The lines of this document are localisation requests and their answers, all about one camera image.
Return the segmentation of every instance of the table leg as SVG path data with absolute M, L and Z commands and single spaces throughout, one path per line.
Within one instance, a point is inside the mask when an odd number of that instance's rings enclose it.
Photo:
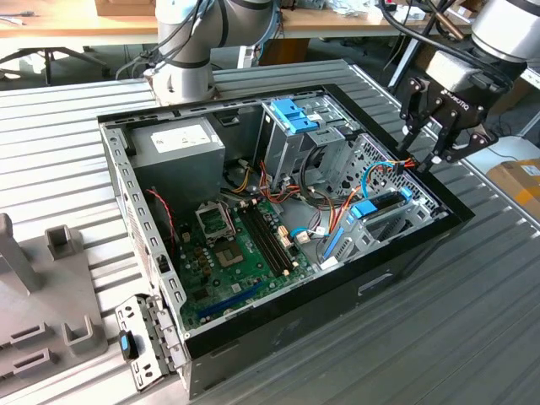
M 417 48 L 420 46 L 420 43 L 415 40 L 411 39 L 410 42 L 407 45 L 407 48 L 405 49 L 405 52 L 403 53 L 403 57 L 400 59 L 399 63 L 397 64 L 396 72 L 392 75 L 390 79 L 390 83 L 388 84 L 388 88 L 392 89 L 394 88 L 397 83 L 400 81 L 403 70 L 408 67 L 408 64 L 410 63 L 411 56 L 415 53 Z
M 51 85 L 51 53 L 49 50 L 45 49 L 45 84 L 47 86 Z

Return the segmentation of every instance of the yellow wire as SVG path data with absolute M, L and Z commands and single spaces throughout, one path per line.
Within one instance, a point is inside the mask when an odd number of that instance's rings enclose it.
M 243 192 L 243 191 L 246 189 L 246 187 L 247 187 L 247 182 L 248 182 L 249 177 L 250 177 L 250 172 L 251 172 L 251 167 L 248 167 L 248 168 L 246 169 L 246 176 L 244 177 L 244 181 L 242 181 L 242 184 L 240 185 L 240 187 L 235 188 L 235 189 L 233 190 L 233 192 L 236 192 L 236 193 L 238 193 L 238 192 Z

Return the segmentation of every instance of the blue drive bay latch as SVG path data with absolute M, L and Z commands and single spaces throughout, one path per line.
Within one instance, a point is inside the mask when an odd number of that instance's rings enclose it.
M 276 115 L 284 124 L 287 124 L 292 133 L 314 131 L 319 127 L 316 122 L 310 121 L 304 110 L 298 107 L 291 99 L 275 100 L 272 102 Z

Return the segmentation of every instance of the grey plastic holder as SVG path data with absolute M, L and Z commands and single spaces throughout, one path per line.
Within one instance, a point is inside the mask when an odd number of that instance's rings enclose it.
M 106 351 L 83 237 L 60 225 L 17 242 L 0 213 L 0 397 Z
M 100 330 L 95 329 L 88 315 L 84 316 L 84 327 L 72 331 L 67 323 L 62 324 L 64 343 L 73 356 L 92 350 L 100 343 Z

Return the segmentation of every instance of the ram slot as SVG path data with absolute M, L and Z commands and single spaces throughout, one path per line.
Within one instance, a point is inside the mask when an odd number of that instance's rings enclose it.
M 283 275 L 284 270 L 292 272 L 294 269 L 293 263 L 279 244 L 278 239 L 268 228 L 261 213 L 256 208 L 248 208 L 245 211 L 240 211 L 239 216 L 255 242 L 256 247 L 267 261 L 273 275 L 279 277 Z

